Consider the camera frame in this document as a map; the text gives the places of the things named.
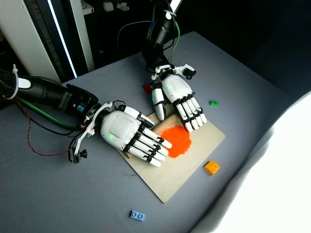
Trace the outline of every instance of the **led light strip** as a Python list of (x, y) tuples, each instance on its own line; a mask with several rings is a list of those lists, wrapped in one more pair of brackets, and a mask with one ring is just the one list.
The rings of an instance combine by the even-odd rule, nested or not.
[(77, 78), (77, 74), (76, 74), (76, 71), (74, 70), (74, 67), (73, 67), (73, 64), (72, 64), (72, 61), (71, 61), (71, 58), (70, 58), (70, 55), (69, 55), (66, 43), (64, 41), (64, 37), (63, 37), (62, 31), (60, 30), (60, 27), (59, 27), (59, 24), (58, 24), (56, 15), (55, 15), (55, 11), (54, 11), (53, 5), (51, 3), (51, 0), (48, 0), (48, 4), (49, 4), (49, 7), (50, 7), (50, 10), (51, 10), (51, 13), (52, 13), (52, 16), (53, 16), (53, 19), (54, 19), (54, 22), (55, 22), (58, 34), (59, 34), (59, 37), (60, 37), (60, 39), (61, 39), (61, 41), (63, 43), (63, 47), (64, 47), (65, 53), (67, 55), (68, 61), (70, 63), (73, 75), (74, 75), (75, 78)]

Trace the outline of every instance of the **white fabric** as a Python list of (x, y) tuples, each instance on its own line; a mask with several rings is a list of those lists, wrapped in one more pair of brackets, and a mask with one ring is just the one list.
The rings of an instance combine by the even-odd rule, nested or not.
[(311, 92), (259, 141), (192, 233), (311, 232), (310, 182)]

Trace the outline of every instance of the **orange toy brick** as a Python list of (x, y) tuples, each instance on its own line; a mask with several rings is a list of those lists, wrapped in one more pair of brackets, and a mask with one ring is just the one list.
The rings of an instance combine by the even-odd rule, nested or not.
[(210, 175), (214, 175), (220, 169), (220, 166), (214, 161), (209, 161), (204, 168)]

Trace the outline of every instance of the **blue toy brick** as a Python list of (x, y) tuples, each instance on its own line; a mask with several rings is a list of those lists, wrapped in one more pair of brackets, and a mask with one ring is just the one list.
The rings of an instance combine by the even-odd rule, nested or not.
[(138, 211), (132, 210), (131, 212), (131, 218), (137, 219), (139, 221), (143, 221), (145, 219), (145, 214), (140, 213)]

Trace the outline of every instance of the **orange paint spot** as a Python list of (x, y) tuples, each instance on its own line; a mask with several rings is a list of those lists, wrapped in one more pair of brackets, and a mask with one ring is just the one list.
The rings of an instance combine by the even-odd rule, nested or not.
[(172, 144), (172, 148), (168, 149), (171, 158), (177, 158), (179, 155), (186, 153), (191, 145), (189, 132), (180, 125), (166, 129), (161, 133), (161, 137)]

